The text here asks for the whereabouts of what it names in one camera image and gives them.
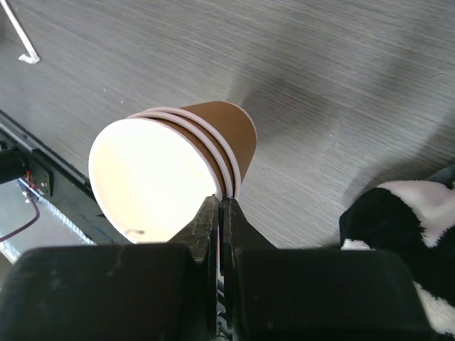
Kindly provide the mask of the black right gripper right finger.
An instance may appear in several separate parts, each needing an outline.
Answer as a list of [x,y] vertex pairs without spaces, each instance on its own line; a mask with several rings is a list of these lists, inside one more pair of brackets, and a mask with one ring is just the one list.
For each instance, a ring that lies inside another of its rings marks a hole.
[[234,199],[220,208],[224,318],[232,340],[276,340],[277,248],[247,220]]

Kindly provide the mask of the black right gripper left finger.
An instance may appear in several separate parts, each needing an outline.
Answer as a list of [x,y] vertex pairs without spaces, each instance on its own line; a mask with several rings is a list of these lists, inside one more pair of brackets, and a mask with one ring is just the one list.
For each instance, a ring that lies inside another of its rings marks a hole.
[[195,266],[188,276],[179,340],[212,340],[218,314],[218,199],[204,199],[195,217],[171,241],[184,244]]

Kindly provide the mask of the brown paper cup innermost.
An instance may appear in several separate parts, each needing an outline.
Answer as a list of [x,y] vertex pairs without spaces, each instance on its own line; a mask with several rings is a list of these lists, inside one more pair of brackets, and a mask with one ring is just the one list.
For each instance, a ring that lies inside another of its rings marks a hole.
[[221,198],[216,172],[200,144],[151,119],[122,119],[95,138],[88,173],[112,226],[133,244],[167,242],[207,196]]

